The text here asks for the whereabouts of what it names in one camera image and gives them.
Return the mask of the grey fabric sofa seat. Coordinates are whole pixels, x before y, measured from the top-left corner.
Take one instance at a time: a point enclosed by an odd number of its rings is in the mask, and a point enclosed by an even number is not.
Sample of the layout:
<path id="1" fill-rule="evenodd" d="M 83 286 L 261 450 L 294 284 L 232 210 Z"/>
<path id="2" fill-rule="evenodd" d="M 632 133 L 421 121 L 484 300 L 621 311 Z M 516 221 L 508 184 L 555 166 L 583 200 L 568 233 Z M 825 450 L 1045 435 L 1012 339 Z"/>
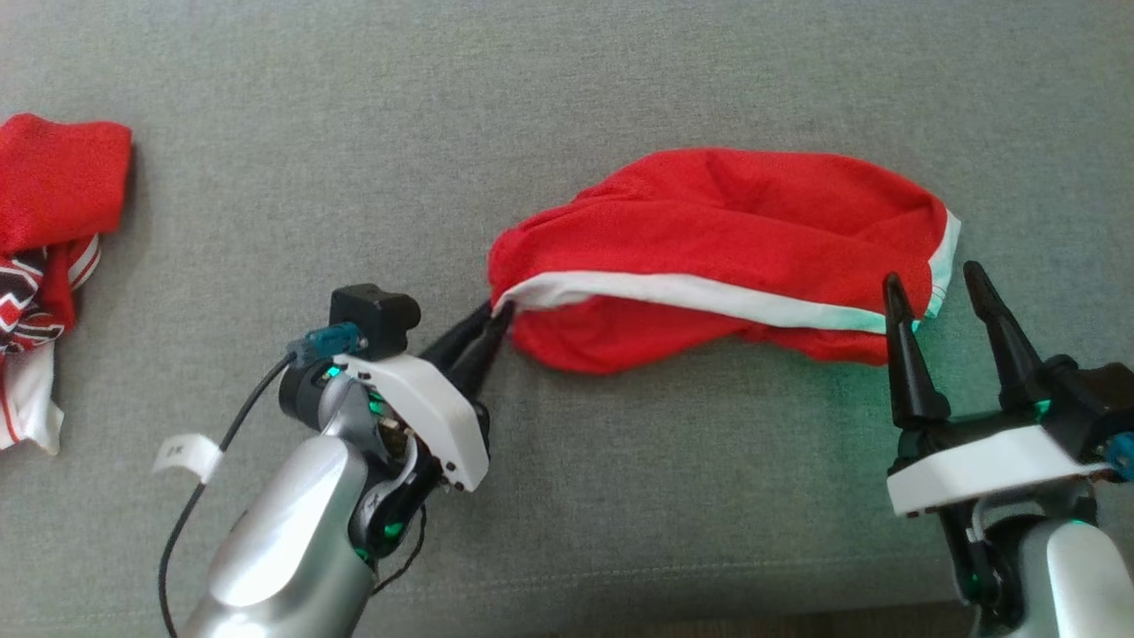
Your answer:
<path id="1" fill-rule="evenodd" d="M 0 452 L 0 638 L 166 638 L 156 568 L 219 439 L 340 284 L 428 344 L 486 250 L 653 151 L 826 151 L 960 218 L 1043 355 L 1134 367 L 1134 0 L 0 0 L 0 121 L 134 133 L 57 347 L 61 451 Z M 430 501 L 361 638 L 949 599 L 900 520 L 885 371 L 722 339 L 608 378 L 507 348 L 493 463 Z"/>

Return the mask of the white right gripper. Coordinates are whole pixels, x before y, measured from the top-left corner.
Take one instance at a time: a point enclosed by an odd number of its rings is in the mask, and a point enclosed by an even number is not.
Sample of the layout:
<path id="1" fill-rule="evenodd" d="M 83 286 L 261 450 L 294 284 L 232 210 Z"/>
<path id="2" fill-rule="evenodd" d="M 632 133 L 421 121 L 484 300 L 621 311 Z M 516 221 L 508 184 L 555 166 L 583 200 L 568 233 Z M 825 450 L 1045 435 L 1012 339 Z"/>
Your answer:
<path id="1" fill-rule="evenodd" d="M 951 405 L 928 371 L 899 274 L 885 278 L 890 405 L 899 431 L 886 486 L 899 517 L 1110 473 L 1102 456 L 1074 456 L 1046 429 L 1052 405 L 1036 348 L 981 263 L 965 262 L 963 277 L 968 301 L 987 331 L 1005 411 L 978 412 L 957 422 L 949 420 Z"/>

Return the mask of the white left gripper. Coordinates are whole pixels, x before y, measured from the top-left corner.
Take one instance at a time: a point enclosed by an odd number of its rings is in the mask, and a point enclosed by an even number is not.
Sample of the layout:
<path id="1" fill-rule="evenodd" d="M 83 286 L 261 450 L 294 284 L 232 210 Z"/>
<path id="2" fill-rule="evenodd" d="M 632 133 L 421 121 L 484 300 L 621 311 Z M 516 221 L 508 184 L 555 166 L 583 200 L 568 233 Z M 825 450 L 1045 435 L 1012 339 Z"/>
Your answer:
<path id="1" fill-rule="evenodd" d="M 335 364 L 376 392 L 409 425 L 438 457 L 446 480 L 474 492 L 485 479 L 490 460 L 477 412 L 467 399 L 479 398 L 515 314 L 515 306 L 493 311 L 493 304 L 485 301 L 430 343 L 421 359 L 398 354 L 366 361 L 340 354 Z M 452 384 L 438 369 L 448 369 Z"/>

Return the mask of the red shorts with white stripe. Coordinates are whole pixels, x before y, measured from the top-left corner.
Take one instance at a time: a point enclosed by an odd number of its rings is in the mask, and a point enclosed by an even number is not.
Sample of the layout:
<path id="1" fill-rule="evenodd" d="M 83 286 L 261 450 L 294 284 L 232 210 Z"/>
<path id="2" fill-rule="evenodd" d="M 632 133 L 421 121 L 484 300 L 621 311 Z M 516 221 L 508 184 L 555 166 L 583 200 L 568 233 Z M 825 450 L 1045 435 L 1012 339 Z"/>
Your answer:
<path id="1" fill-rule="evenodd" d="M 496 314 L 550 368 L 611 375 L 737 338 L 816 361 L 886 361 L 883 282 L 940 314 L 960 220 L 907 177 L 797 151 L 641 158 L 500 233 Z"/>

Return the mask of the red basketball jersey white trim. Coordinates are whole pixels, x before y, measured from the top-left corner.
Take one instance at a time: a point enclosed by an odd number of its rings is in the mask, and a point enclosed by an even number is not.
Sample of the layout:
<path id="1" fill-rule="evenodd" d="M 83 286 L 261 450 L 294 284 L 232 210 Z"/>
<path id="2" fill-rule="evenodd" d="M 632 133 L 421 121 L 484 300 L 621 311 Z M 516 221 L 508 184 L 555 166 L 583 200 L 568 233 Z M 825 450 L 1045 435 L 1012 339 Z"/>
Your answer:
<path id="1" fill-rule="evenodd" d="M 0 451 L 59 452 L 56 346 L 119 227 L 132 158 L 120 122 L 22 113 L 0 124 Z"/>

